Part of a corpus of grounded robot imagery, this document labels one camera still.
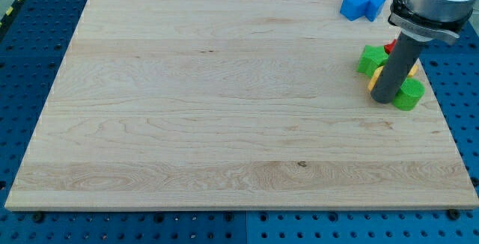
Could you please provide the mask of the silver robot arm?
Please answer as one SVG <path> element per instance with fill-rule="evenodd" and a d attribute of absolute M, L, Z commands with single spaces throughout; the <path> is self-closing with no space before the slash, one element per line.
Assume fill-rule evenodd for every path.
<path fill-rule="evenodd" d="M 454 44 L 477 0 L 393 0 L 388 21 L 416 40 Z"/>

